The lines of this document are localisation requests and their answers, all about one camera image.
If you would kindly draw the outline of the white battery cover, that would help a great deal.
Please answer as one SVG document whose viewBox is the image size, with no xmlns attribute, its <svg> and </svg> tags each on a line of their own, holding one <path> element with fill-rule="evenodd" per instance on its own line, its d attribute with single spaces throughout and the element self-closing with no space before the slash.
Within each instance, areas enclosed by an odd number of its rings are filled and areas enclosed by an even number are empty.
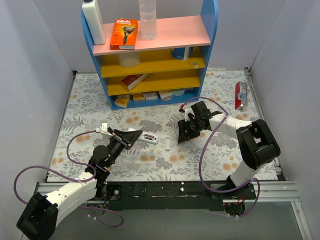
<svg viewBox="0 0 320 240">
<path fill-rule="evenodd" d="M 165 151 L 170 151 L 171 150 L 171 141 L 169 139 L 167 139 L 165 141 L 164 149 L 165 149 Z"/>
</svg>

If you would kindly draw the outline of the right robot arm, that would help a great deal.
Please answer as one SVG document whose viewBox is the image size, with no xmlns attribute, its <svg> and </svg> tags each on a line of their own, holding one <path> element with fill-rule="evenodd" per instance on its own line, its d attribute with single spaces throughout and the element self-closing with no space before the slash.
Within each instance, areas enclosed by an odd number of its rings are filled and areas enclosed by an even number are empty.
<svg viewBox="0 0 320 240">
<path fill-rule="evenodd" d="M 256 121 L 239 120 L 230 117 L 225 109 L 210 111 L 204 101 L 185 108 L 182 104 L 179 112 L 184 119 L 178 121 L 178 143 L 184 143 L 200 136 L 201 131 L 223 133 L 238 141 L 242 161 L 228 176 L 225 185 L 213 189 L 204 187 L 215 194 L 227 194 L 237 199 L 245 192 L 245 186 L 254 181 L 255 175 L 266 164 L 281 154 L 281 149 L 270 128 L 263 119 Z"/>
</svg>

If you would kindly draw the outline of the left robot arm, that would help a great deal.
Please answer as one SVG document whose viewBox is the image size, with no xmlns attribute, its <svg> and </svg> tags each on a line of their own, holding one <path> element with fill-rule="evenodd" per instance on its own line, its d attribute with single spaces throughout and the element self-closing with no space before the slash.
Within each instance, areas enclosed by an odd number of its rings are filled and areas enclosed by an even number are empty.
<svg viewBox="0 0 320 240">
<path fill-rule="evenodd" d="M 121 131 L 108 128 L 108 145 L 94 148 L 85 170 L 75 179 L 45 195 L 35 193 L 17 221 L 17 228 L 30 240 L 48 240 L 59 223 L 88 200 L 106 196 L 105 181 L 123 150 L 129 150 L 143 134 L 142 130 Z"/>
</svg>

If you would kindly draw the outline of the white remote control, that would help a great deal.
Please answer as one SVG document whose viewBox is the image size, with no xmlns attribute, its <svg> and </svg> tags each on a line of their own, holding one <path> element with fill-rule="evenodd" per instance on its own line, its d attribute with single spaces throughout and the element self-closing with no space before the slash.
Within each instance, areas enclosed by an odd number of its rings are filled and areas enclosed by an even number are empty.
<svg viewBox="0 0 320 240">
<path fill-rule="evenodd" d="M 159 139 L 160 139 L 158 135 L 156 135 L 154 133 L 142 131 L 140 129 L 134 129 L 134 128 L 129 127 L 127 130 L 129 132 L 136 132 L 136 131 L 140 131 L 141 132 L 140 136 L 134 142 L 141 141 L 141 142 L 144 142 L 144 143 L 157 145 L 158 142 L 159 142 Z"/>
</svg>

